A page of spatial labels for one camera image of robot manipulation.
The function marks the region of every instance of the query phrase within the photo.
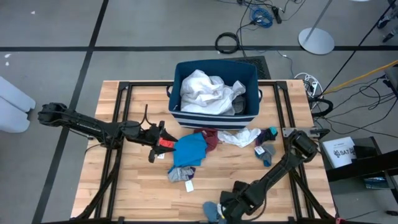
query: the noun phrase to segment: white stand base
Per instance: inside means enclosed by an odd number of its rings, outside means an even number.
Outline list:
[[[305,42],[305,38],[307,38],[310,30],[311,28],[306,28],[298,35],[298,41],[306,51],[317,55],[324,55],[330,53],[335,48],[335,40],[333,40],[331,35],[318,28],[314,29],[310,38]]]

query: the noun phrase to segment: gray floor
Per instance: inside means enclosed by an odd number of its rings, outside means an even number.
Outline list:
[[[282,0],[274,0],[274,4],[280,7],[284,3]],[[0,47],[87,46],[101,4],[101,0],[0,1]],[[298,45],[298,33],[313,24],[325,4],[326,0],[307,0],[289,21],[280,25],[274,24],[270,29],[243,30],[244,43]],[[289,17],[297,8],[297,5],[289,4],[286,16],[283,16]],[[319,27],[330,32],[336,45],[357,45],[386,8],[387,1],[359,3],[334,0]],[[234,32],[238,28],[243,12],[244,8],[236,4],[215,0],[113,0],[109,2],[96,45],[213,45],[220,33]],[[383,35],[391,27],[389,25],[385,29],[374,30],[364,45],[381,45]],[[387,43],[397,44],[398,38]],[[40,125],[37,122],[37,112],[44,103],[54,101],[69,104],[85,52],[11,52],[9,58],[4,58],[3,55],[8,53],[0,52],[0,75],[33,97],[37,107],[30,114],[32,122],[25,133],[0,133],[0,223],[30,223],[61,131],[60,128]],[[304,51],[281,53],[293,60],[295,74],[312,74],[325,87],[352,52],[334,51],[324,56]],[[260,54],[250,51],[248,55],[265,55],[273,79],[292,77],[290,61],[277,52]],[[334,85],[390,63],[397,56],[398,52],[393,51],[357,52]],[[215,50],[94,52],[77,110],[94,115],[103,80],[170,80],[173,79],[175,65],[179,62],[227,57],[241,57],[241,53],[221,55]],[[381,94],[389,93],[382,83],[375,86]],[[327,95],[327,99],[338,104],[355,91],[357,90],[340,91]],[[355,96],[332,114],[368,103],[367,98]],[[372,111],[363,108],[335,120],[356,126],[365,125],[383,117],[392,103],[393,101],[388,102]],[[398,120],[394,116],[397,113],[395,107],[385,120],[369,129],[396,135]],[[350,130],[339,125],[333,127],[341,132]],[[398,139],[366,131],[356,131],[349,136],[374,136],[382,152],[395,150],[398,143]],[[342,135],[332,132],[325,139],[340,137]],[[44,221],[66,220],[70,217],[85,147],[85,139],[73,133],[69,134]],[[366,190],[359,180],[331,183],[331,190],[344,218],[377,210],[355,220],[398,222],[397,218],[383,214],[385,210],[398,210],[389,191]]]

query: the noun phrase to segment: laundry basket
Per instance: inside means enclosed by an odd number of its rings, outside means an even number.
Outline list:
[[[180,111],[182,81],[196,69],[204,71],[208,76],[221,77],[228,86],[233,86],[234,82],[240,81],[246,87],[246,92],[242,95],[246,99],[244,113],[226,116]],[[228,60],[181,62],[175,68],[171,93],[170,87],[167,87],[167,96],[170,98],[169,111],[178,123],[186,128],[243,129],[259,114],[262,93],[258,87],[257,70],[254,65]]]

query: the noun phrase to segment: wooden table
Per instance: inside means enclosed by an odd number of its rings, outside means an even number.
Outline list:
[[[118,83],[118,81],[103,83],[95,118],[107,122],[112,120]],[[302,81],[287,80],[287,84],[296,126],[312,127],[313,121]],[[264,95],[260,104],[260,113],[248,128],[279,127],[273,89],[270,86],[260,88]],[[288,121],[282,91],[280,97],[285,120]],[[164,86],[134,87],[128,120],[140,121],[146,103],[149,105],[149,121],[159,123],[160,120],[164,120],[167,131],[177,139],[193,132],[192,129],[182,128],[169,113],[169,99]],[[144,124],[143,128],[148,128],[148,124]],[[88,147],[97,143],[90,141]],[[272,159],[274,165],[284,154],[280,129],[276,141],[269,143],[276,148],[276,155]],[[145,221],[206,220],[202,210],[203,202],[218,202],[220,192],[231,190],[235,180],[250,183],[260,179],[269,170],[255,157],[253,142],[242,149],[219,142],[217,148],[206,155],[202,166],[197,167],[193,178],[195,190],[187,193],[184,182],[170,183],[167,178],[167,171],[173,164],[172,153],[167,153],[165,159],[156,159],[155,163],[151,164],[148,162],[148,147],[127,141],[123,147],[113,220],[119,216],[126,217],[126,220]],[[97,192],[105,152],[102,147],[94,147],[86,153],[71,217],[81,213]],[[305,164],[305,171],[310,190],[326,210],[334,215],[335,208],[321,155],[317,154],[312,162]],[[306,217],[304,198],[299,187],[298,189],[303,216]],[[104,197],[104,202],[102,216],[106,214],[108,194]],[[295,214],[289,177],[286,175],[268,191],[266,211],[258,220],[286,221],[289,216],[294,217]]]

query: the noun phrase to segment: metal pole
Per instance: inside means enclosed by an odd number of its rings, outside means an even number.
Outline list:
[[[317,21],[315,22],[315,24],[313,25],[313,27],[311,28],[311,31],[308,33],[307,37],[304,40],[304,43],[307,42],[307,40],[310,38],[313,30],[315,30],[315,28],[317,28],[317,25],[319,23],[319,21],[321,21],[323,15],[325,14],[326,10],[329,8],[329,5],[331,3],[332,0],[329,0],[328,3],[326,4],[325,8],[323,9],[323,11],[321,12],[320,16],[318,17]]]

